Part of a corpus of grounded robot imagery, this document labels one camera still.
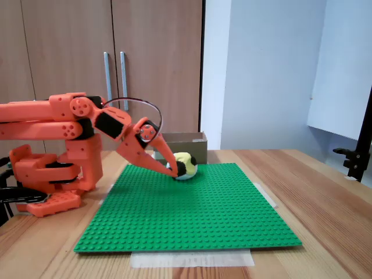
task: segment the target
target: yellow and black ball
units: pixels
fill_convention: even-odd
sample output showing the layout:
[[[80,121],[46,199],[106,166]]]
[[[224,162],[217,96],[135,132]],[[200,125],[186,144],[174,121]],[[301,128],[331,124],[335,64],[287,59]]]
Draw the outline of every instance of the yellow and black ball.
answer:
[[[187,180],[196,175],[198,171],[198,163],[196,159],[187,152],[174,153],[176,158],[178,173],[176,180]]]

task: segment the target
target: cabinet handle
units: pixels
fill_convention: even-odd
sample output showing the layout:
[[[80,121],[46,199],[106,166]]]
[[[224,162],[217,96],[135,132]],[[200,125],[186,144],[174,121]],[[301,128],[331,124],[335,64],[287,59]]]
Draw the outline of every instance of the cabinet handle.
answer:
[[[121,65],[121,83],[123,83],[123,97],[128,98],[126,60],[125,60],[125,53],[123,51],[120,51],[120,65]],[[129,110],[127,100],[124,100],[124,110],[125,111]]]
[[[112,99],[111,92],[111,80],[110,80],[110,67],[109,67],[109,54],[107,52],[103,53],[103,59],[105,61],[105,73],[106,73],[106,86],[107,86],[107,101]]]

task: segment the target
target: white wall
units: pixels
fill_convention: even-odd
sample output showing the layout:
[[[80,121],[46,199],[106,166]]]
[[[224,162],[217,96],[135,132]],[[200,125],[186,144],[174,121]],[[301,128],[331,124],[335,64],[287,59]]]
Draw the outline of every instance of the white wall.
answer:
[[[201,131],[220,149],[231,0],[206,0]]]
[[[308,124],[358,139],[372,85],[372,0],[328,0]]]
[[[331,134],[306,125],[325,7],[232,0],[222,149],[295,148],[325,159]]]

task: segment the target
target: orange robotic arm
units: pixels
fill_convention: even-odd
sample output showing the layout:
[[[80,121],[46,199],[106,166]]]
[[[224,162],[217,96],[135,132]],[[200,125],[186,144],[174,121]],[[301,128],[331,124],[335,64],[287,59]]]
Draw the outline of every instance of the orange robotic arm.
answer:
[[[130,163],[177,177],[177,163],[158,128],[146,117],[131,123],[128,113],[108,106],[104,100],[86,93],[53,95],[48,101],[11,102],[0,105],[0,140],[66,140],[67,157],[75,158],[69,147],[86,138],[86,119],[93,128],[114,141],[123,142],[117,152]],[[155,147],[170,163],[167,169],[145,152],[147,145]]]
[[[66,93],[53,95],[47,101],[0,105],[0,140],[65,140],[66,143],[66,152],[59,157],[33,154],[29,145],[9,152],[12,173],[18,183],[24,188],[52,194],[44,203],[17,205],[20,211],[42,217],[79,207],[80,195],[94,189],[102,177],[101,138],[94,134],[93,128],[114,141],[122,141],[117,153],[130,163],[178,176],[176,159],[156,125],[146,117],[132,124],[128,113],[105,107],[104,103],[99,96]],[[170,163],[169,169],[145,152],[148,145],[164,156]]]

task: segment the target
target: wooden cabinet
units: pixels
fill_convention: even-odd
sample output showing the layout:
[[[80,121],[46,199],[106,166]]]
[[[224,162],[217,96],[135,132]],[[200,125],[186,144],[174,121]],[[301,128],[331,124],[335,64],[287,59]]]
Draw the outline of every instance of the wooden cabinet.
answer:
[[[198,130],[202,0],[0,0],[1,102],[44,100],[86,92],[108,97],[103,53],[109,57],[112,98],[123,96],[120,52],[126,54],[128,96],[150,101],[162,131]],[[129,102],[136,122],[158,115]],[[102,136],[103,148],[117,143]],[[65,151],[63,141],[36,146]]]
[[[201,0],[113,0],[119,95],[123,96],[120,52],[126,54],[128,96],[162,111],[164,132],[196,132],[202,38]],[[129,102],[136,121],[158,116]]]
[[[0,103],[34,100],[20,1],[0,0],[0,38]],[[42,141],[1,141],[0,158],[25,143],[45,153]]]
[[[103,53],[110,59],[117,98],[110,0],[22,0],[28,55],[37,100],[67,92],[107,99]],[[102,136],[105,150],[117,143]],[[64,141],[45,141],[48,153],[63,153]]]

